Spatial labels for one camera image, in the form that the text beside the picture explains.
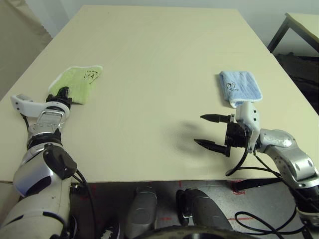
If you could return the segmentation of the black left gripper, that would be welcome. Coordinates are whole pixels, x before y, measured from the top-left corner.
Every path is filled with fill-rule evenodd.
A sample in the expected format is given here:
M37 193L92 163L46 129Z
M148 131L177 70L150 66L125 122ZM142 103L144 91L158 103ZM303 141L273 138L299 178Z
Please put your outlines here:
M72 98L68 97L69 88L68 87L62 87L58 90L57 95L49 94L46 98L46 102L59 102L64 104L68 107L68 109L71 109L72 105Z

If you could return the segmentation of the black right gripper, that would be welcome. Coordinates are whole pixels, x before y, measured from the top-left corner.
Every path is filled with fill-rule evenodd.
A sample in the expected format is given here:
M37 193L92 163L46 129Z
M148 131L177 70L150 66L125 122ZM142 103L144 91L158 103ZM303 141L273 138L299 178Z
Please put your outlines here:
M232 147L247 148L250 133L247 130L244 130L238 123L231 122L231 115L205 114L200 117L210 122L227 123L224 142L226 146L218 145L215 142L206 139L194 139L200 146L210 151L225 154L226 157L230 157L230 150Z

